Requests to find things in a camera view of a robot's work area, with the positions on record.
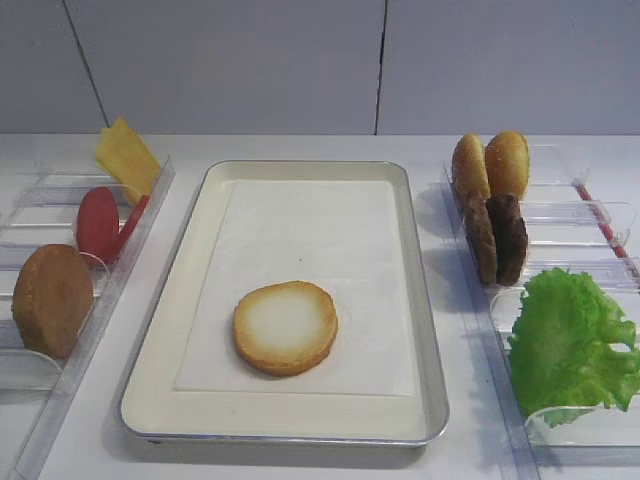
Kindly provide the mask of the right dark meat patty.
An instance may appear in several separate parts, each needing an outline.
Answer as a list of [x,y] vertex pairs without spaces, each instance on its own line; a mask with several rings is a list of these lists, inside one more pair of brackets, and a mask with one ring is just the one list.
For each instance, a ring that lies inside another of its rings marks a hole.
[[496,282],[504,286],[514,285],[521,275],[529,244],[518,197],[512,193],[498,193],[485,205],[496,245]]

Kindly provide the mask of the green lettuce leaf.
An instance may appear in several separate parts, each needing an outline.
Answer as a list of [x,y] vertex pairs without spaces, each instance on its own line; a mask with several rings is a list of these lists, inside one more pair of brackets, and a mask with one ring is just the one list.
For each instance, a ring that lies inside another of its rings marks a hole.
[[511,336],[511,383],[522,414],[555,427],[577,407],[625,412],[639,393],[635,323],[586,272],[558,267],[524,285]]

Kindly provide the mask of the red tomato slice leaning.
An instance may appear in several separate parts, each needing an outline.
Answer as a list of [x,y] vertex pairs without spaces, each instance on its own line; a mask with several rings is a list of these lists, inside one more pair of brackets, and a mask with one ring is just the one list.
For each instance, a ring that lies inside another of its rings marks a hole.
[[134,232],[139,220],[141,219],[147,205],[149,204],[150,196],[142,195],[139,202],[135,206],[132,213],[129,215],[127,221],[124,226],[119,231],[118,235],[115,237],[115,240],[110,245],[107,250],[105,256],[105,263],[107,265],[113,264],[122,253],[126,243]]

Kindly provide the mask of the white paper tray liner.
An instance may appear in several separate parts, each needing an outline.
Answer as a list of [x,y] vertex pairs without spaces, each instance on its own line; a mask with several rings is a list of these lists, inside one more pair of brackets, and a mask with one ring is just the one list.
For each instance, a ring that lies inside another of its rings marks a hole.
[[[408,396],[410,311],[394,193],[384,181],[235,181],[175,379],[180,390]],[[291,280],[333,298],[330,354],[292,377],[252,368],[231,335],[249,292]]]

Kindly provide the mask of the cream metal baking tray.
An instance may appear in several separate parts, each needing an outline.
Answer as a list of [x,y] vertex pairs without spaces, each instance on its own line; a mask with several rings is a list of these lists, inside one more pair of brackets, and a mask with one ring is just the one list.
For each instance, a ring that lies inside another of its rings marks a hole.
[[[180,390],[174,382],[232,185],[250,181],[384,181],[394,193],[410,311],[408,396]],[[201,184],[120,407],[141,436],[421,446],[448,419],[448,400],[405,170],[387,162],[225,161]]]

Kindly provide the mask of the left top bun upright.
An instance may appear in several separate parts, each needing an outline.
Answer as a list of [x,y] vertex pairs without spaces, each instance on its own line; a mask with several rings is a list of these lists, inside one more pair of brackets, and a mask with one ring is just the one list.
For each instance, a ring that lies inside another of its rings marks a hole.
[[485,148],[475,133],[467,133],[456,144],[452,155],[451,175],[454,190],[464,199],[477,191],[483,199],[491,196],[485,164]]

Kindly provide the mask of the yellow cheese slice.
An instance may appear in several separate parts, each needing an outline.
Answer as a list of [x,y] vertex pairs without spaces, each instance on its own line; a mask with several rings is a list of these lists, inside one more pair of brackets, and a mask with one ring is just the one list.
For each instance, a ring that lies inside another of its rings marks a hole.
[[128,203],[135,206],[150,196],[161,166],[141,137],[123,118],[104,128],[96,148],[96,162],[119,184]]

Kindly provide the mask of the right clear acrylic rack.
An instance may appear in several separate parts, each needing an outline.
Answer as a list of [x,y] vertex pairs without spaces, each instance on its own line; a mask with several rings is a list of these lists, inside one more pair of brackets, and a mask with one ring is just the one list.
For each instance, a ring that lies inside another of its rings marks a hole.
[[464,317],[465,327],[484,354],[502,415],[503,476],[579,479],[592,472],[599,478],[613,478],[614,468],[620,467],[625,477],[636,478],[637,399],[625,411],[604,405],[556,406],[524,415],[512,390],[508,339],[525,286],[540,273],[553,268],[587,273],[627,319],[639,320],[639,260],[624,249],[632,227],[639,223],[636,208],[591,195],[586,185],[588,167],[556,147],[534,145],[530,154],[533,169],[520,203],[529,244],[520,277],[512,286],[480,283],[453,187],[451,160],[444,159],[441,167],[441,192],[474,308]]

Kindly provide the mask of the clear acrylic rack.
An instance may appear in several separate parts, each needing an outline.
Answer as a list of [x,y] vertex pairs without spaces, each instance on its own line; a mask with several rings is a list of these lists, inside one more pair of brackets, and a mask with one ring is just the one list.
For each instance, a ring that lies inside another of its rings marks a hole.
[[579,479],[592,472],[599,478],[613,478],[614,468],[620,467],[625,477],[636,478],[637,399],[625,411],[604,405],[556,406],[524,415],[512,390],[508,339],[525,286],[540,273],[553,268],[587,273],[627,319],[639,320],[639,260],[624,249],[632,227],[639,223],[636,208],[591,195],[586,185],[588,167],[556,147],[534,145],[530,154],[533,169],[520,203],[529,244],[520,277],[512,286],[480,283],[453,187],[451,160],[444,159],[441,167],[441,192],[474,308],[464,317],[465,327],[484,354],[502,415],[503,476]]
[[26,186],[1,216],[1,476],[38,478],[112,312],[175,175],[164,160],[149,205],[118,262],[92,268],[93,304],[68,359],[24,347],[12,318],[14,286],[28,257],[44,244],[75,243],[77,211],[94,187],[106,187],[126,222],[133,209],[122,184],[99,173],[46,172],[26,176]]

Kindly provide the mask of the left brown meat patty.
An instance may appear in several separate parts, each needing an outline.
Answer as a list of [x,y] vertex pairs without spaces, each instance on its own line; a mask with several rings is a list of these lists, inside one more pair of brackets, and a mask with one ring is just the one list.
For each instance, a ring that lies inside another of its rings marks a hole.
[[485,199],[478,190],[467,193],[463,212],[480,281],[483,285],[494,285],[498,267],[495,238]]

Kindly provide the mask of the left clear acrylic rack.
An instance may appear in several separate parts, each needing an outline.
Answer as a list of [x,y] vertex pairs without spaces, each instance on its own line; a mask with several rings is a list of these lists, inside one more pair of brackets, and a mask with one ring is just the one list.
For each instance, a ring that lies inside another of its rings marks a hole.
[[28,257],[44,244],[75,243],[77,211],[94,187],[106,187],[126,222],[133,209],[122,184],[99,173],[46,172],[26,176],[26,186],[1,216],[1,476],[38,478],[112,312],[175,175],[164,160],[149,205],[118,262],[92,268],[93,304],[68,359],[24,347],[12,318],[14,286]]

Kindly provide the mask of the toasted bottom bun slice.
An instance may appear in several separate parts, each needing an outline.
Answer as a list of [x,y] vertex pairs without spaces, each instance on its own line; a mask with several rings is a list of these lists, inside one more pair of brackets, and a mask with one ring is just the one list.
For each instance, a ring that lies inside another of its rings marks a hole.
[[249,292],[232,318],[240,356],[273,376],[294,376],[314,368],[329,355],[338,330],[331,295],[298,280]]

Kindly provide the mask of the red tomato slice upright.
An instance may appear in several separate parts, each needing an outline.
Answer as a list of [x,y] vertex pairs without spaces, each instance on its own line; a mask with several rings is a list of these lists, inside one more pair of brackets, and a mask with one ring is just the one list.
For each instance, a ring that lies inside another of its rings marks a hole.
[[107,187],[90,190],[83,198],[76,220],[76,244],[81,252],[111,264],[117,254],[119,212],[115,197]]

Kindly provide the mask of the brown bun in left rack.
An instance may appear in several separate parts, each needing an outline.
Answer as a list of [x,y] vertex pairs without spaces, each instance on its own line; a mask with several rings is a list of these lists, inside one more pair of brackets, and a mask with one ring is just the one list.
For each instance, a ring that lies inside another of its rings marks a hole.
[[26,348],[66,359],[92,303],[91,275],[79,252],[47,244],[23,264],[11,310]]

